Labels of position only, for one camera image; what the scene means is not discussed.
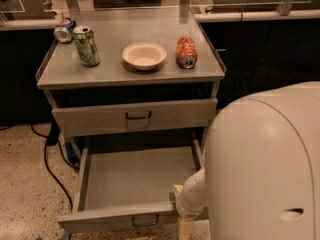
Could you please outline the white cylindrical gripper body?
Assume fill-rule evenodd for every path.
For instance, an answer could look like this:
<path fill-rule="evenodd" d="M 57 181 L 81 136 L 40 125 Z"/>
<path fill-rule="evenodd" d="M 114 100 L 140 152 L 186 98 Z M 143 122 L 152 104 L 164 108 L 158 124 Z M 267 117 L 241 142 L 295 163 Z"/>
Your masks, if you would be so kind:
<path fill-rule="evenodd" d="M 181 218 L 184 219 L 195 219 L 198 217 L 202 211 L 203 207 L 196 207 L 195 205 L 191 205 L 187 200 L 183 190 L 175 195 L 175 207 Z"/>

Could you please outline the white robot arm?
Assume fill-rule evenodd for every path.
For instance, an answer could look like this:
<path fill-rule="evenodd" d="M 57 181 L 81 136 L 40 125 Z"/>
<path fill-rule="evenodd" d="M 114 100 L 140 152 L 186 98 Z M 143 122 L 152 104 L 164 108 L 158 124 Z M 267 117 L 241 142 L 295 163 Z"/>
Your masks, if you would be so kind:
<path fill-rule="evenodd" d="M 174 192 L 181 217 L 208 213 L 213 240 L 320 240 L 320 82 L 230 103 Z"/>

